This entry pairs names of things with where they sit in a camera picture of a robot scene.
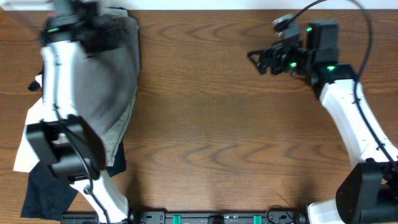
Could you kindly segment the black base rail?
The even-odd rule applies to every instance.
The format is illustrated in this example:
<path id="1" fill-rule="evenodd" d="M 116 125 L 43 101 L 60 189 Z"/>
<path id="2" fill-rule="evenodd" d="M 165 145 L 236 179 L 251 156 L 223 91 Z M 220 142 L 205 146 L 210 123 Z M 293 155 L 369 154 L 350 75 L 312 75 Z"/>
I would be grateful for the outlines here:
<path id="1" fill-rule="evenodd" d="M 168 213 L 144 212 L 138 224 L 294 224 L 306 223 L 304 214 L 269 210 L 265 213 Z"/>

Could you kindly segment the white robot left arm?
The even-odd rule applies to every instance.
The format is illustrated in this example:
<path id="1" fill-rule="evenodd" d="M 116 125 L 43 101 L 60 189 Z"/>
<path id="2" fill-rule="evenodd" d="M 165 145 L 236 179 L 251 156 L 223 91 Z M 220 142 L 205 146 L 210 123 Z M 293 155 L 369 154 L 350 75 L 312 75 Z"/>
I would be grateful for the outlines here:
<path id="1" fill-rule="evenodd" d="M 99 1 L 54 1 L 41 32 L 40 118 L 25 127 L 39 162 L 79 191 L 98 223 L 130 223 L 128 199 L 108 174 L 134 107 L 139 27 Z"/>

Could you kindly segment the grey shorts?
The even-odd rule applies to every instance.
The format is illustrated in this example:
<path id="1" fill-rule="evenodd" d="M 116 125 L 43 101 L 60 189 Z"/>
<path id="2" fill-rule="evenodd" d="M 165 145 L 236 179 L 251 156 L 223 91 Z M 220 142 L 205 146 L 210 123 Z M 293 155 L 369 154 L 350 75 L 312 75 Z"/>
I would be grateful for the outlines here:
<path id="1" fill-rule="evenodd" d="M 121 28 L 121 45 L 92 57 L 77 56 L 73 69 L 75 108 L 100 139 L 137 93 L 141 69 L 139 24 L 129 16 L 114 15 Z"/>

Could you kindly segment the black garment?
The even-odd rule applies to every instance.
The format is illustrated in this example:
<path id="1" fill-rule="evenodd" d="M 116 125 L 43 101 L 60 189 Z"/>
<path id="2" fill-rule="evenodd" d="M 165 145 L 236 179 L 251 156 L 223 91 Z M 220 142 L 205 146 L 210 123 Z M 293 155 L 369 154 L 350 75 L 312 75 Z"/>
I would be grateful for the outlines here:
<path id="1" fill-rule="evenodd" d="M 68 183 L 54 177 L 38 163 L 29 173 L 21 217 L 59 221 L 77 193 Z"/>

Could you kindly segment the khaki beige shorts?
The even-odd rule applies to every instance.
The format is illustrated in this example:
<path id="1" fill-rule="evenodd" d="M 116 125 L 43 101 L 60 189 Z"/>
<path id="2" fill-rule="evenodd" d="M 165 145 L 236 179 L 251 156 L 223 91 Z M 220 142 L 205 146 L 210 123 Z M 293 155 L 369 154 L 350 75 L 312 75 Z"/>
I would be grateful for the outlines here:
<path id="1" fill-rule="evenodd" d="M 126 110 L 123 112 L 120 118 L 104 135 L 101 136 L 101 140 L 103 141 L 105 148 L 106 166 L 113 166 L 115 163 L 118 147 L 121 144 L 131 121 L 135 102 L 136 94 L 133 95 L 131 101 L 126 107 Z"/>

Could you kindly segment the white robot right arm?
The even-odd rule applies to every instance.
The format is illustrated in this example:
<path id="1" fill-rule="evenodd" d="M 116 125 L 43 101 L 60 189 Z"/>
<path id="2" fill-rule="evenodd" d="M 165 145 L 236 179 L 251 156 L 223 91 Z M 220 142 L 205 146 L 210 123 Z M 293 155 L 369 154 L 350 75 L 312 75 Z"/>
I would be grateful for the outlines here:
<path id="1" fill-rule="evenodd" d="M 286 15 L 274 21 L 280 36 L 248 53 L 259 73 L 289 73 L 311 86 L 332 117 L 352 170 L 333 199 L 311 203 L 297 223 L 389 223 L 397 221 L 397 148 L 385 135 L 350 64 L 338 60 L 338 23 L 313 20 L 302 39 Z"/>

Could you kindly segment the white garment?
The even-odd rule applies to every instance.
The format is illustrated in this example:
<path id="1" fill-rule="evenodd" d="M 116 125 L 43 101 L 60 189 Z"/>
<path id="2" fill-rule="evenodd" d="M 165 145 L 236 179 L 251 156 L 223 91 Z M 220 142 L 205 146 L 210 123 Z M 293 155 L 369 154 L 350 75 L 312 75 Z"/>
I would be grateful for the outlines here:
<path id="1" fill-rule="evenodd" d="M 14 171 L 29 173 L 40 161 L 34 149 L 34 144 L 31 143 L 31 129 L 35 124 L 39 124 L 44 119 L 44 116 L 45 106 L 43 99 L 40 98 L 27 111 L 21 142 L 14 162 Z"/>

